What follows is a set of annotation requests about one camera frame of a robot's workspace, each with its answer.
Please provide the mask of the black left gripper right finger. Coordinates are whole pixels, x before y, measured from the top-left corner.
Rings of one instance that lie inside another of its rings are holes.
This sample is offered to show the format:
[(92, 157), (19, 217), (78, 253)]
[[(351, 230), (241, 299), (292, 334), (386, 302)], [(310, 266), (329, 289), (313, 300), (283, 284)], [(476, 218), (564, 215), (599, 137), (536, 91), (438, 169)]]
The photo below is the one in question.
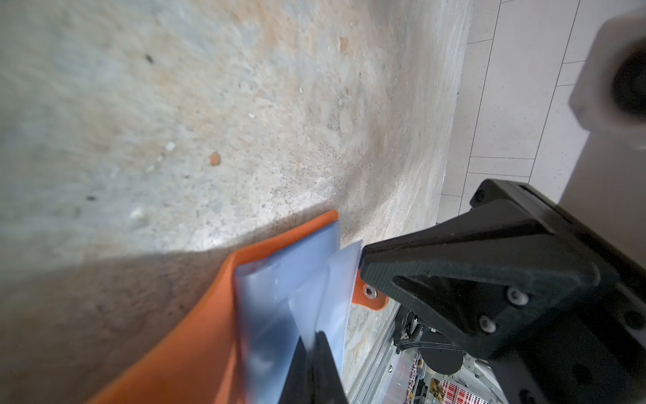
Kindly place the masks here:
[(331, 347), (323, 332), (316, 333), (312, 360), (313, 392), (315, 404), (348, 404), (343, 384), (336, 368)]

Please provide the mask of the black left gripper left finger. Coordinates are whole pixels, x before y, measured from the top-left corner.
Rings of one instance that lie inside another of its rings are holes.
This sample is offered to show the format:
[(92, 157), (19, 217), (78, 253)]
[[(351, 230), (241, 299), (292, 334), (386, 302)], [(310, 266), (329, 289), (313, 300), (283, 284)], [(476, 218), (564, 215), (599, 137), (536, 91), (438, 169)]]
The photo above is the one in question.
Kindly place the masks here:
[(300, 338), (284, 382), (279, 404), (310, 404), (312, 392), (312, 359)]

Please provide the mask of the orange card holder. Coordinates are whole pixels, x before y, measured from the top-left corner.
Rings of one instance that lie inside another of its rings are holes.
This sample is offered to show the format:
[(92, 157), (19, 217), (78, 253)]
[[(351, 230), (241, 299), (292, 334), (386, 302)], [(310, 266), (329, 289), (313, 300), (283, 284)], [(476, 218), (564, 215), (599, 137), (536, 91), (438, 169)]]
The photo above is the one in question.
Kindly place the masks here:
[(279, 403), (299, 339), (313, 360), (318, 332), (340, 376), (350, 308), (389, 301), (360, 278), (361, 251), (341, 247), (332, 210), (233, 252), (188, 316), (94, 402)]

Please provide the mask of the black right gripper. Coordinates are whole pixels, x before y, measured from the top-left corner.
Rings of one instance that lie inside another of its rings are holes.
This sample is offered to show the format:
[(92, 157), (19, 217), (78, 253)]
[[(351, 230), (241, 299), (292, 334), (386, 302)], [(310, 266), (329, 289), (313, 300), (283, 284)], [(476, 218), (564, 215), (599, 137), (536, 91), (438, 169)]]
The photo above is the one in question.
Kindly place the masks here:
[(527, 339), (491, 364), (510, 403), (643, 403), (644, 268), (526, 183), (486, 179), (470, 204), (365, 247), (362, 280), (475, 357)]

